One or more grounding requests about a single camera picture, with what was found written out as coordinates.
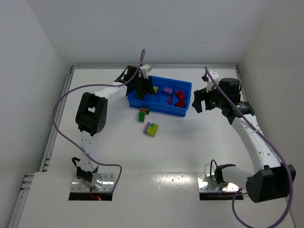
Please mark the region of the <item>lime lego from butterfly stack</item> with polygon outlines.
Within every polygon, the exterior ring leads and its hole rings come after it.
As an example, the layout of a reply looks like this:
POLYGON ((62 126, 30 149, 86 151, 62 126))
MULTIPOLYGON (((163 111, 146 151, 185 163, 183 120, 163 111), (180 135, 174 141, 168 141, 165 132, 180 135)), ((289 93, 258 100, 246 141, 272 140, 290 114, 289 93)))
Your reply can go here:
POLYGON ((154 89, 154 92, 157 94, 158 93, 158 87, 154 86, 153 89, 154 89))

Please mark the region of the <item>purple flower lego piece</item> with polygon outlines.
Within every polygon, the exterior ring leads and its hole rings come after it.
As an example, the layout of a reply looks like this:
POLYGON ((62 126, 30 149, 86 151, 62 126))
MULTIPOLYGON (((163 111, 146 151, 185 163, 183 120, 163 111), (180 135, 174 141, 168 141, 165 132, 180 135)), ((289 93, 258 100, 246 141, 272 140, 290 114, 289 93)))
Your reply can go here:
POLYGON ((162 92, 162 94, 167 95, 167 96, 172 96, 173 95, 173 89, 170 87, 164 87, 162 92))

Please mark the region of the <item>green red lego stack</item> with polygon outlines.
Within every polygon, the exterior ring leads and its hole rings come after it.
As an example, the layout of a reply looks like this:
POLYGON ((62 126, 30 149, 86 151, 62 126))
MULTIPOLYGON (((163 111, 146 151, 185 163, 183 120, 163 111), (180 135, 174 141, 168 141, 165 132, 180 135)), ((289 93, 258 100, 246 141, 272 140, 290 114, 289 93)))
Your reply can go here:
POLYGON ((149 108, 141 108, 138 114, 138 121, 143 123, 145 121, 146 116, 149 114, 150 114, 149 108))

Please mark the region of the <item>red round lego piece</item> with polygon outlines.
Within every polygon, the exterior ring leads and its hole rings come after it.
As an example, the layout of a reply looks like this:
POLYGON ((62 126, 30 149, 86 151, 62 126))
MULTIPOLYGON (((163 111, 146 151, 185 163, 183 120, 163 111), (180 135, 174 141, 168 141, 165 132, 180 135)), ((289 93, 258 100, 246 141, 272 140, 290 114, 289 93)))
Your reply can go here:
POLYGON ((179 108, 185 108, 187 106, 186 102, 184 100, 180 100, 174 104, 175 107, 179 108))

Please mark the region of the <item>green four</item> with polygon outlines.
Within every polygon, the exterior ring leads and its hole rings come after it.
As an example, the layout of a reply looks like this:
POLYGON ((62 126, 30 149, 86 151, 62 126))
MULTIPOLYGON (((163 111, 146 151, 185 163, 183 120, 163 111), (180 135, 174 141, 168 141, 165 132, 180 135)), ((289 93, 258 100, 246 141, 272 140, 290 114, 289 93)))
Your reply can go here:
POLYGON ((136 97, 139 99, 139 100, 143 100, 145 95, 140 93, 140 92, 136 92, 136 97))

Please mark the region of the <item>purple butterfly lego stack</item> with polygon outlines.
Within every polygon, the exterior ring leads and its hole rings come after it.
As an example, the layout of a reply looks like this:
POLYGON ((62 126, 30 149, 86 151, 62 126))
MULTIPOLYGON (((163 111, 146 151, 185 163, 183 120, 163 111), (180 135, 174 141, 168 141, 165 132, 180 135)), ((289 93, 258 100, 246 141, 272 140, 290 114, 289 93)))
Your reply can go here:
POLYGON ((173 101, 173 97, 172 97, 172 96, 168 96, 167 99, 166 99, 165 104, 166 104, 166 105, 171 105, 171 104, 172 104, 172 101, 173 101))

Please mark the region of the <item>red lego plate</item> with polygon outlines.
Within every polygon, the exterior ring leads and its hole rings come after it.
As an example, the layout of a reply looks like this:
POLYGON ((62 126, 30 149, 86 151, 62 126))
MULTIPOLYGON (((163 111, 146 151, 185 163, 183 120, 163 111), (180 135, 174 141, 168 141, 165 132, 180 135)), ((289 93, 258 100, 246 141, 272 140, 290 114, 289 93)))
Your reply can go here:
POLYGON ((182 91, 177 91, 175 92, 176 96, 178 97, 179 100, 184 100, 185 99, 185 96, 183 94, 182 91))

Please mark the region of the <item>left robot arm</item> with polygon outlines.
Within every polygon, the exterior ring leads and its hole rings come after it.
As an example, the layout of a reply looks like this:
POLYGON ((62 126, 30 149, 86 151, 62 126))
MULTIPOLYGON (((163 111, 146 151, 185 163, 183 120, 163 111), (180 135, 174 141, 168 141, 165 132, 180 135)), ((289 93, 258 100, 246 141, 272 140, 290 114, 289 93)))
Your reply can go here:
POLYGON ((80 130, 80 148, 84 157, 75 161, 74 165, 77 177, 84 182, 92 184, 96 182, 98 176, 98 164, 93 161, 90 154, 97 150, 97 139, 106 124, 108 105, 132 92, 137 93, 140 98, 154 95, 152 77, 149 76, 151 69, 151 65, 142 65, 139 68, 128 66, 103 90, 95 93, 85 92, 82 95, 76 113, 76 124, 80 130))

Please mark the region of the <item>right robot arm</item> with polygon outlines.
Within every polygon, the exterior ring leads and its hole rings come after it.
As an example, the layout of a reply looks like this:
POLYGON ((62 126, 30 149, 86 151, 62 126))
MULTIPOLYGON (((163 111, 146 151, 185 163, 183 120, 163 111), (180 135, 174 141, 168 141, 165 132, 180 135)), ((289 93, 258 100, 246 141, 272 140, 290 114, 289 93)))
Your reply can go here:
POLYGON ((214 181, 217 184, 233 182, 246 189, 254 203, 285 198, 290 193, 290 183, 296 176, 293 165, 284 167, 282 160, 264 141, 257 127, 255 112, 249 102, 241 100, 241 83, 234 78, 224 78, 212 82, 207 76, 202 80, 207 87, 194 92, 192 106, 197 113, 218 108, 241 138, 254 167, 254 173, 238 170, 236 165, 216 166, 214 181))

